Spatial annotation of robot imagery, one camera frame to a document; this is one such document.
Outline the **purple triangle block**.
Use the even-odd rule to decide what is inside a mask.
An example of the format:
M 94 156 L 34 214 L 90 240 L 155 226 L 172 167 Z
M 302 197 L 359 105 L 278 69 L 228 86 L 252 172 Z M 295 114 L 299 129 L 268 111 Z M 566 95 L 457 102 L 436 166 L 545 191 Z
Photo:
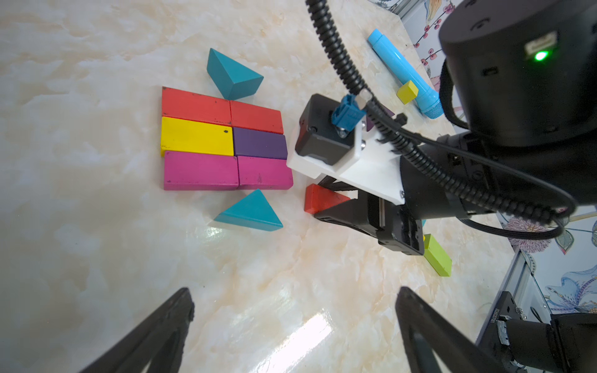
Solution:
M 392 111 L 392 110 L 390 110 L 390 109 L 388 109 L 387 107 L 385 107 L 385 106 L 382 106 L 382 108 L 383 108 L 384 112 L 385 112 L 385 113 L 386 113 L 386 114 L 387 114 L 389 117 L 393 117 L 393 116 L 395 115 L 395 113 L 393 113 L 393 111 Z M 365 129 L 366 129 L 366 131 L 367 131 L 367 132 L 370 132 L 370 131 L 371 131 L 371 130 L 372 130 L 374 127 L 375 127 L 375 124 L 374 124 L 374 122 L 372 121 L 372 119 L 370 118 L 370 116 L 368 116 L 368 115 L 367 115 L 367 116 L 365 117 L 365 119 L 366 119 L 366 122 L 365 122 Z

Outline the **yellow rectangular block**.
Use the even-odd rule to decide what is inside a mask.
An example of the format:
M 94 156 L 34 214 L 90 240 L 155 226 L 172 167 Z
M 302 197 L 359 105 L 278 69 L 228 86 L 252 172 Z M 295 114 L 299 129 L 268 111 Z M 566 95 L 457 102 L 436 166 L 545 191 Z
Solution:
M 162 117 L 161 157 L 167 151 L 234 156 L 229 126 Z

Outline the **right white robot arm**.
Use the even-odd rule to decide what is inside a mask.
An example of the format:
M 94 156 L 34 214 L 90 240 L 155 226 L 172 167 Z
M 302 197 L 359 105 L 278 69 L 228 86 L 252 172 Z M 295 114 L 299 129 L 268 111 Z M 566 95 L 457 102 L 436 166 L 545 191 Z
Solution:
M 404 202 L 359 188 L 316 213 L 322 222 L 424 253 L 422 223 L 457 218 L 510 239 L 564 233 L 580 205 L 596 202 L 596 4 L 464 1 L 438 33 L 446 59 L 440 106 L 462 129 L 436 140 L 389 117 L 353 64 L 325 1 L 307 4 L 334 70 L 381 141 L 400 158 Z

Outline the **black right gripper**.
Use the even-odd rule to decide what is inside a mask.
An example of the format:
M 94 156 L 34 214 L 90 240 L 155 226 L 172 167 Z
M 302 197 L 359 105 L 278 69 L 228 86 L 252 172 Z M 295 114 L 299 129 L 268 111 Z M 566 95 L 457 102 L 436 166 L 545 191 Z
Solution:
M 351 200 L 314 214 L 314 217 L 321 222 L 341 225 L 371 236 L 389 250 L 422 256 L 424 220 L 468 218 L 471 216 L 471 204 L 445 191 L 408 162 L 400 160 L 400 174 L 405 189 L 403 205 L 395 205 L 332 177 L 325 177 L 319 182 L 320 186 Z

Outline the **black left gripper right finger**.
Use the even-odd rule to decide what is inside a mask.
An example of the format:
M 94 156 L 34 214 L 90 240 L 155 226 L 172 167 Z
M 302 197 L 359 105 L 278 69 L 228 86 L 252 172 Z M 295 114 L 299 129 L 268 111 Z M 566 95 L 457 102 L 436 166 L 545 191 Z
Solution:
M 396 315 L 412 372 L 440 372 L 437 360 L 452 372 L 504 372 L 408 287 L 397 294 Z

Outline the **purple rectangular block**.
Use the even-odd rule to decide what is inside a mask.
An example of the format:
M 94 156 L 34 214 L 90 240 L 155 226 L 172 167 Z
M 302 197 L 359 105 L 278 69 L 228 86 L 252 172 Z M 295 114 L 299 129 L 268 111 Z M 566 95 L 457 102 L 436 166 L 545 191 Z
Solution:
M 233 128 L 235 155 L 268 159 L 287 159 L 288 150 L 284 135 Z

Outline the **magenta rectangular block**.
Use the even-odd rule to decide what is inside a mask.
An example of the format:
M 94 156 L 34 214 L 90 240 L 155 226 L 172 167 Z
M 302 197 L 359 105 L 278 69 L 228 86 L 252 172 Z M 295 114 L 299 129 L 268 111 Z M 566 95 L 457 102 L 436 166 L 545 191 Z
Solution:
M 165 191 L 233 191 L 239 187 L 235 156 L 167 151 Z
M 285 159 L 238 156 L 239 190 L 286 191 L 293 187 Z

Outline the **red rectangular block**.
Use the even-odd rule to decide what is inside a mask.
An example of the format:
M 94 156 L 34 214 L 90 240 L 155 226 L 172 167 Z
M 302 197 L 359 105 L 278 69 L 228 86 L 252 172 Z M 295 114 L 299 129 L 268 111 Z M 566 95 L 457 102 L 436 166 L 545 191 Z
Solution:
M 230 102 L 169 87 L 162 89 L 162 115 L 186 121 L 229 125 Z
M 317 214 L 349 200 L 351 198 L 343 194 L 330 191 L 317 184 L 311 184 L 306 188 L 304 211 L 308 214 Z
M 284 134 L 281 112 L 238 101 L 230 101 L 231 125 L 237 128 Z

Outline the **teal triangle block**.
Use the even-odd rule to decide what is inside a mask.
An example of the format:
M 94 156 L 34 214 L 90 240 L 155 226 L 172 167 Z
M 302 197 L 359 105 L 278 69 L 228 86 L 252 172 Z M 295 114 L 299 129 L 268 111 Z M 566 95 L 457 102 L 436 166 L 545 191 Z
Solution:
M 274 232 L 283 228 L 281 220 L 261 190 L 248 194 L 220 213 L 216 222 Z
M 238 100 L 253 96 L 264 76 L 216 51 L 209 50 L 207 72 L 224 99 Z

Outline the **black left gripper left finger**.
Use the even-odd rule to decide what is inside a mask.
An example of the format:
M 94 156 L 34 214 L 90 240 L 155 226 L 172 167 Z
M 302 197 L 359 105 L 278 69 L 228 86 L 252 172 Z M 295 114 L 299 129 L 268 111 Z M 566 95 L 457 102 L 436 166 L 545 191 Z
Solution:
M 178 372 L 193 318 L 191 292 L 181 288 L 83 371 Z

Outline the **green rectangular block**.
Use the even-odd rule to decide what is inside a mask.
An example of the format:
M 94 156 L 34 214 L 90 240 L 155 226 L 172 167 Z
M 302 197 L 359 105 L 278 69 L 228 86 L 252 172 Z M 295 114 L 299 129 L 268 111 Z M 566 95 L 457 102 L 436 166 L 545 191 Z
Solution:
M 440 277 L 451 276 L 452 259 L 431 234 L 424 235 L 424 258 Z

